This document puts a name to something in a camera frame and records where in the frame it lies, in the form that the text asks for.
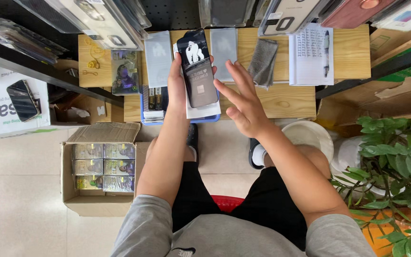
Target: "black slipper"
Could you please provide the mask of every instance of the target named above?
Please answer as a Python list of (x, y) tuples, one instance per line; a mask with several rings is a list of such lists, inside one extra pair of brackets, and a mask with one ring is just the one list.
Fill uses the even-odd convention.
[(250, 138), (250, 151), (248, 152), (248, 162), (250, 163), (250, 166), (254, 169), (261, 170), (264, 168), (264, 166), (258, 166), (253, 163), (252, 157), (253, 157), (253, 150), (255, 147), (259, 144), (258, 140), (256, 138)]
[(191, 123), (188, 128), (188, 137), (186, 138), (186, 145), (192, 146), (196, 150), (196, 162), (199, 166), (199, 131), (198, 126), (195, 123)]

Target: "black shorts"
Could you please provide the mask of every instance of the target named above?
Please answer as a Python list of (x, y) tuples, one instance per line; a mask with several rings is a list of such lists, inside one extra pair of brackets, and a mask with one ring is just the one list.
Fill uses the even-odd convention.
[(179, 192), (172, 207), (175, 232), (201, 214), (227, 214), (271, 228), (305, 251), (307, 225), (275, 167), (265, 168), (245, 200), (231, 213), (213, 201), (199, 174), (196, 162), (184, 162)]

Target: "microfiber cloth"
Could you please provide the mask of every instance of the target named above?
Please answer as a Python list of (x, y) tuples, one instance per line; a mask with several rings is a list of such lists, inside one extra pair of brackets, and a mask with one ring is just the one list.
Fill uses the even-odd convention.
[(279, 44), (270, 39), (258, 39), (248, 73), (257, 86), (266, 90), (274, 83), (275, 57)]

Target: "hand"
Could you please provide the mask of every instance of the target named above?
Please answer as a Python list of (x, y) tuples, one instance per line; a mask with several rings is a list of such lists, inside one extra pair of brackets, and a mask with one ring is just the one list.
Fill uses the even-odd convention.
[[(179, 53), (175, 53), (175, 59), (171, 64), (171, 70), (168, 77), (169, 107), (177, 111), (186, 113), (186, 95), (185, 81), (181, 75), (182, 59)], [(213, 62), (213, 56), (210, 56), (210, 63)], [(215, 74), (216, 67), (212, 67), (212, 73)]]
[(270, 122), (266, 113), (264, 113), (263, 106), (256, 95), (253, 78), (247, 70), (237, 61), (233, 65), (232, 62), (228, 60), (225, 65), (240, 92), (240, 94), (238, 94), (218, 79), (213, 81), (218, 91), (236, 106), (228, 108), (226, 114), (234, 120), (242, 134), (249, 138), (258, 139), (258, 136), (262, 132), (275, 125)]

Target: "red stool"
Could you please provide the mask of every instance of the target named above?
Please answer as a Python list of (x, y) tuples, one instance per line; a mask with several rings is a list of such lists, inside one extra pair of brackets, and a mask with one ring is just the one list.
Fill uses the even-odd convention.
[(243, 202), (243, 198), (224, 196), (224, 195), (212, 195), (213, 201), (218, 205), (221, 211), (230, 213), (234, 208), (239, 206)]

